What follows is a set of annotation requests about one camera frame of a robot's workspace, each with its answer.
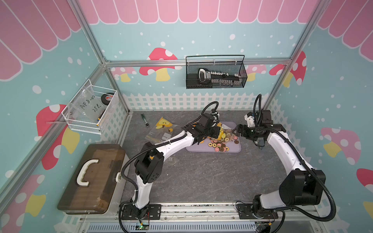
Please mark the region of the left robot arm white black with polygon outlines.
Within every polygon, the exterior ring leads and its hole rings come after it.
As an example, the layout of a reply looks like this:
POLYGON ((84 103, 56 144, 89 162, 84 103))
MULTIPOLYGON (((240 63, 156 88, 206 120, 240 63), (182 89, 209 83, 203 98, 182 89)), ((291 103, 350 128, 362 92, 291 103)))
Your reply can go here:
POLYGON ((178 151, 220 134, 218 101, 209 103, 200 115, 182 128, 181 133, 158 144, 146 144, 121 169, 121 177, 131 183, 135 192, 130 201, 137 210, 150 203, 153 182, 162 173, 164 162, 178 151))

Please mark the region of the ziploc bag of orange cookies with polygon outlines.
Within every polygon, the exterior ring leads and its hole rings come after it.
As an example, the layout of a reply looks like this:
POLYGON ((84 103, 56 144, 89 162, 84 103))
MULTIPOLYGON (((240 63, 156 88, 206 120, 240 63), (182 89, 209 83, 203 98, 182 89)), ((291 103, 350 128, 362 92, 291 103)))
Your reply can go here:
POLYGON ((178 127, 179 125, 173 124, 162 117, 146 135, 145 139, 154 144, 164 142, 173 137, 173 134, 178 127))

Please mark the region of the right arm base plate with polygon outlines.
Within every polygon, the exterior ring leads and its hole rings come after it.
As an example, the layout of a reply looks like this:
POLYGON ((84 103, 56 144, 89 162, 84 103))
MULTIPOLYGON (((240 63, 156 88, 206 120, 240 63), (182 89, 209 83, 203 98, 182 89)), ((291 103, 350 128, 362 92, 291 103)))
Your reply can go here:
POLYGON ((240 219, 278 219, 278 213, 275 210, 259 209, 255 212, 250 203, 236 202, 235 208, 240 219))

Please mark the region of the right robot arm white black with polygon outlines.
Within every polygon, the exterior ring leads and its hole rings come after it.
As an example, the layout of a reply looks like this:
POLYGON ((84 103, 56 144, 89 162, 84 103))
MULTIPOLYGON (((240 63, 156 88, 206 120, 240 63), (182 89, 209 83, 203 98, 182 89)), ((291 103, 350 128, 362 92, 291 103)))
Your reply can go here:
POLYGON ((316 221, 333 220, 337 207, 325 185, 326 175, 323 171, 314 169, 302 157, 283 125, 273 123, 270 111, 263 110, 261 104, 262 95, 259 94, 255 98, 253 111, 245 115, 247 123, 238 125, 237 132, 259 148, 269 144, 282 162, 287 176, 277 191, 254 197, 251 205, 253 215, 260 218, 270 211, 296 210, 316 221), (302 209, 302 206, 318 205, 323 194, 330 204, 329 214, 315 216, 302 209))

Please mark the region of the ziploc bag of mixed cookies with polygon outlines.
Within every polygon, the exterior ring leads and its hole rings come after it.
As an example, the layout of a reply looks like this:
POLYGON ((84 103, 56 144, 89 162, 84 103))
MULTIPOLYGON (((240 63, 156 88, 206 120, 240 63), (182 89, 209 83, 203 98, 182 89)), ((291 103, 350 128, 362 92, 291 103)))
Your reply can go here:
POLYGON ((179 159, 176 158, 175 156, 170 156, 168 159, 165 160, 164 164, 167 166, 167 167, 170 167, 170 166, 174 166, 176 165, 177 163, 179 163, 179 159))

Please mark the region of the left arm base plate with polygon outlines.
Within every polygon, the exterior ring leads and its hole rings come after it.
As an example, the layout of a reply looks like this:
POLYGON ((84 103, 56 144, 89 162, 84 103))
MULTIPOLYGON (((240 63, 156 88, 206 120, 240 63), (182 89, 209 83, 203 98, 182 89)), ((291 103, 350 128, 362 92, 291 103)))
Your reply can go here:
POLYGON ((142 209, 135 205, 125 203, 121 208, 121 220, 160 220, 162 205, 148 204, 142 209))

